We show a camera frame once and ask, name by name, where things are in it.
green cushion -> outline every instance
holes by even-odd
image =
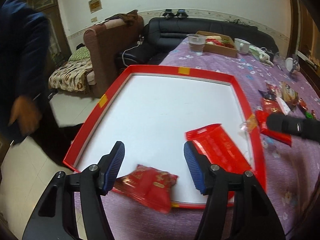
[[[71,55],[69,58],[70,61],[77,61],[85,58],[90,57],[90,52],[87,47],[81,47],[80,49],[77,49],[74,54]]]

silver bolt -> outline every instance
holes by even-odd
[[[210,166],[210,168],[211,168],[211,170],[213,170],[213,171],[218,171],[218,170],[220,169],[219,165],[217,165],[217,164],[212,164],[212,165]]]
[[[97,164],[92,164],[89,166],[89,170],[90,171],[96,171],[98,169],[98,165]]]
[[[247,176],[247,177],[252,177],[253,176],[253,173],[251,171],[245,171],[244,174]]]
[[[63,171],[58,171],[56,174],[57,174],[57,178],[62,178],[65,175]]]

person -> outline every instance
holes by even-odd
[[[0,8],[0,133],[22,142],[27,135],[58,165],[81,124],[59,128],[47,98],[44,67],[49,22],[23,0]]]

brown armchair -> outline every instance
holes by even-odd
[[[143,29],[143,18],[132,26],[121,19],[110,20],[87,29],[84,44],[90,51],[96,85],[90,86],[91,94],[101,97],[118,76],[115,55],[138,40]]]

purple tablecloth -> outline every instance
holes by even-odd
[[[287,70],[271,68],[256,61],[251,55],[230,58],[206,53],[197,56],[189,51],[188,43],[181,43],[163,60],[161,65],[185,66],[234,75],[243,89],[252,111],[261,109],[259,90],[266,90],[266,81],[274,84],[287,82],[299,93],[309,109],[320,116],[320,100],[301,73],[294,80]],[[294,116],[303,114],[296,108]],[[264,147],[267,172],[267,194],[285,233],[292,228],[307,205],[319,174],[320,146],[318,143],[292,138],[288,145],[260,135]],[[106,216],[115,239],[194,239],[201,220],[202,210],[173,208],[168,215],[148,209],[139,203],[110,192],[102,197]],[[79,194],[75,195],[76,208],[81,209]],[[232,220],[228,210],[224,237],[227,237]]]

